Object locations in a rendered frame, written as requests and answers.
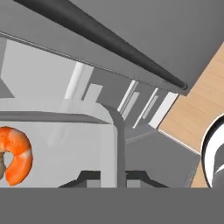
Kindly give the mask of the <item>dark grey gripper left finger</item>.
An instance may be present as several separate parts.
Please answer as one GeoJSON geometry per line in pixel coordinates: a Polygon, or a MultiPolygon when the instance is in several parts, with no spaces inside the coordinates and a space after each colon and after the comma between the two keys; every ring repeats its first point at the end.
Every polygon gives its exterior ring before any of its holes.
{"type": "Polygon", "coordinates": [[[100,171],[81,171],[78,178],[72,180],[60,188],[99,188],[101,186],[101,172],[100,171]]]}

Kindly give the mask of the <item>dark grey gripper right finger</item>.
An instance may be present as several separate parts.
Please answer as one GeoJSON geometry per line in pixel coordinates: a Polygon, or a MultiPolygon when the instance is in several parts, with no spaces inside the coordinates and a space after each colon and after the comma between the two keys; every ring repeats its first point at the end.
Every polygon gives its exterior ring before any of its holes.
{"type": "Polygon", "coordinates": [[[126,171],[126,179],[128,188],[167,188],[167,185],[151,179],[146,171],[126,171]]]}

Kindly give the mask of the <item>orange shrimp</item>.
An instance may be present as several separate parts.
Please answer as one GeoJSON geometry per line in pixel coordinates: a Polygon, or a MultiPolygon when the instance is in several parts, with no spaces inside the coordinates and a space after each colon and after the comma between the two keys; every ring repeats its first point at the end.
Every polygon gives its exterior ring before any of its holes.
{"type": "Polygon", "coordinates": [[[0,179],[6,178],[10,186],[20,184],[32,169],[32,145],[27,135],[9,126],[0,127],[0,179]],[[4,163],[4,154],[13,156],[9,166],[4,163]]]}

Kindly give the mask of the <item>grey freezer interior with racks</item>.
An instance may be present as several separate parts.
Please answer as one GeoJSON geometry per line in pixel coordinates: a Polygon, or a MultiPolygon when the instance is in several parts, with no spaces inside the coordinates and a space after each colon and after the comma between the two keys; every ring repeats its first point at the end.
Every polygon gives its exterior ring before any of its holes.
{"type": "Polygon", "coordinates": [[[64,98],[77,71],[75,98],[108,105],[123,116],[126,171],[146,171],[167,187],[189,187],[200,155],[158,130],[175,94],[0,37],[0,80],[13,96],[64,98]]]}

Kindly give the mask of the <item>black and white round thing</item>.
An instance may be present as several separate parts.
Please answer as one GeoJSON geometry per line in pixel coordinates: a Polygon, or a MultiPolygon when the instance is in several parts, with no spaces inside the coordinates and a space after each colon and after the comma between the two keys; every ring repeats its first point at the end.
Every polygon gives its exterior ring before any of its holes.
{"type": "Polygon", "coordinates": [[[213,120],[203,136],[201,163],[207,186],[224,189],[224,114],[213,120]]]}

